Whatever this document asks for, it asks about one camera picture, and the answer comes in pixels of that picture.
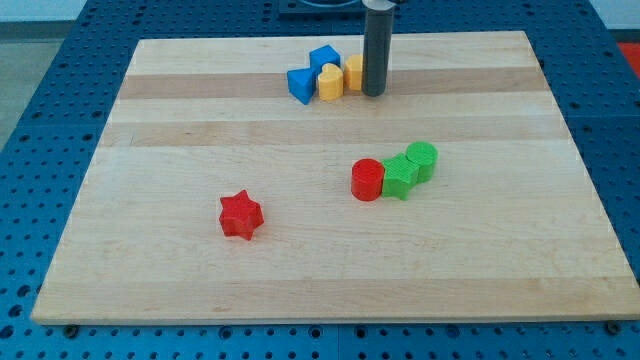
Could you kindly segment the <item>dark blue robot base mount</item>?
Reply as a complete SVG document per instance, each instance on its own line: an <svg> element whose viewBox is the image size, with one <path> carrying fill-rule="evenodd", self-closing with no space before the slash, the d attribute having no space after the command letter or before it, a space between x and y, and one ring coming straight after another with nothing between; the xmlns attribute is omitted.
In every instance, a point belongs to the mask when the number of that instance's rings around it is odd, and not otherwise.
<svg viewBox="0 0 640 360"><path fill-rule="evenodd" d="M286 21L365 20L370 12L361 0L278 0L277 18Z"/></svg>

